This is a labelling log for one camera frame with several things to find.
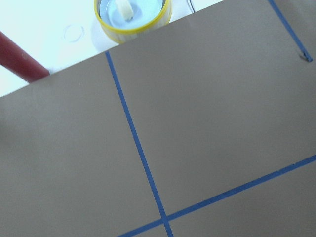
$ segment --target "gray tile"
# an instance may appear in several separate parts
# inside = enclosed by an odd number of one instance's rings
[[[136,236],[137,237],[167,237],[167,233],[164,226],[158,226],[156,228],[150,229]]]
[[[275,2],[311,57],[316,60],[316,1],[275,0]]]
[[[261,0],[110,50],[167,214],[316,154],[316,65],[297,50]]]
[[[0,236],[116,236],[160,218],[104,54],[0,111]]]
[[[314,237],[316,163],[171,221],[175,237]]]

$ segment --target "blue line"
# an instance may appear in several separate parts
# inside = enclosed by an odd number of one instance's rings
[[[120,236],[118,236],[118,237],[131,237],[131,236],[135,236],[135,235],[138,235],[138,234],[140,234],[140,233],[142,233],[142,232],[145,232],[145,231],[147,231],[147,230],[150,230],[150,229],[152,229],[152,228],[155,228],[155,227],[157,227],[157,226],[160,226],[160,225],[162,225],[162,224],[163,224],[162,219],[156,220],[156,221],[154,221],[154,222],[152,222],[152,223],[149,223],[149,224],[147,224],[147,225],[144,225],[144,226],[142,226],[142,227],[139,227],[139,228],[137,228],[137,229],[134,229],[134,230],[132,230],[132,231],[130,231],[130,232],[127,232],[127,233],[125,233],[125,234],[123,234],[123,235],[120,235]]]
[[[280,20],[283,23],[283,25],[285,26],[285,28],[287,29],[287,31],[289,32],[289,34],[292,36],[292,38],[296,42],[297,46],[301,49],[301,51],[304,54],[304,56],[307,59],[307,61],[308,62],[312,62],[313,61],[312,57],[310,56],[310,54],[305,49],[303,43],[297,37],[297,35],[295,34],[294,30],[292,29],[290,24],[287,22],[286,18],[283,16],[282,12],[280,11],[280,9],[277,6],[277,4],[275,3],[275,1],[274,0],[268,0],[268,1],[270,3],[271,7],[273,8],[273,10],[276,12],[278,17],[280,18]]]
[[[196,210],[201,209],[203,207],[206,207],[206,206],[208,206],[210,204],[213,204],[215,202],[218,202],[220,200],[228,198],[228,197],[230,197],[232,195],[235,195],[235,194],[238,194],[238,193],[240,193],[242,191],[250,189],[250,188],[252,188],[254,186],[257,186],[259,184],[267,182],[267,181],[269,181],[271,179],[277,178],[277,177],[279,177],[279,176],[281,176],[283,174],[286,174],[286,173],[288,173],[288,172],[290,172],[290,171],[292,171],[294,169],[300,168],[300,167],[302,167],[304,165],[307,165],[309,163],[312,163],[314,161],[316,161],[316,155],[314,155],[314,156],[312,156],[310,158],[304,159],[304,160],[302,160],[300,162],[297,162],[295,164],[289,165],[289,166],[287,166],[287,167],[285,167],[283,169],[280,169],[279,171],[275,171],[275,172],[267,174],[267,175],[265,175],[265,176],[263,176],[261,178],[258,178],[256,180],[250,181],[250,182],[248,182],[246,184],[243,184],[243,185],[241,185],[239,187],[231,189],[231,190],[229,190],[227,192],[224,192],[224,193],[222,193],[220,195],[217,195],[215,197],[211,197],[211,198],[209,198],[207,200],[204,200],[202,202],[199,202],[199,203],[197,203],[195,205],[189,206],[189,207],[187,207],[187,208],[185,208],[183,210],[175,212],[175,213],[173,213],[173,214],[168,216],[168,220],[171,221],[171,220],[174,220],[176,218],[179,218],[179,217],[181,217],[183,215],[186,215],[186,214],[188,214],[190,212],[196,211]]]
[[[119,79],[118,79],[117,73],[115,71],[112,58],[110,56],[109,51],[106,51],[105,54],[106,54],[106,57],[108,59],[108,63],[109,63],[109,66],[110,66],[110,69],[111,69],[111,72],[112,72],[112,76],[113,76],[115,85],[116,85],[117,90],[118,90],[118,95],[119,95],[119,98],[121,100],[121,103],[122,103],[122,106],[123,106],[123,109],[124,109],[124,112],[125,112],[125,115],[126,115],[126,118],[127,118],[127,121],[128,121],[128,125],[130,127],[131,132],[132,132],[132,135],[133,135],[133,138],[134,138],[137,150],[138,150],[138,154],[140,156],[140,159],[142,161],[143,167],[145,169],[145,173],[147,175],[147,178],[148,178],[148,181],[149,181],[149,185],[150,185],[150,187],[152,189],[152,192],[153,192],[153,195],[154,195],[154,198],[155,198],[155,201],[156,201],[156,204],[157,204],[157,207],[158,207],[158,210],[159,210],[162,222],[163,222],[164,227],[165,227],[165,229],[167,231],[168,237],[173,237],[173,233],[172,233],[170,224],[168,222],[167,215],[166,215],[166,213],[164,211],[164,208],[163,208],[163,205],[162,205],[162,202],[161,202],[161,199],[160,199],[157,187],[155,185],[152,173],[151,173],[151,171],[149,169],[149,166],[148,166],[148,163],[147,163],[147,160],[146,160],[146,157],[145,157],[142,145],[141,145],[141,143],[139,141],[139,138],[138,138],[138,135],[137,135],[137,132],[136,132],[136,129],[135,129],[132,117],[130,115],[130,112],[129,112],[129,109],[128,109],[128,106],[127,106],[127,103],[126,103],[126,100],[125,100],[125,97],[124,97],[124,94],[123,94],[123,90],[122,90],[122,88],[120,86]]]

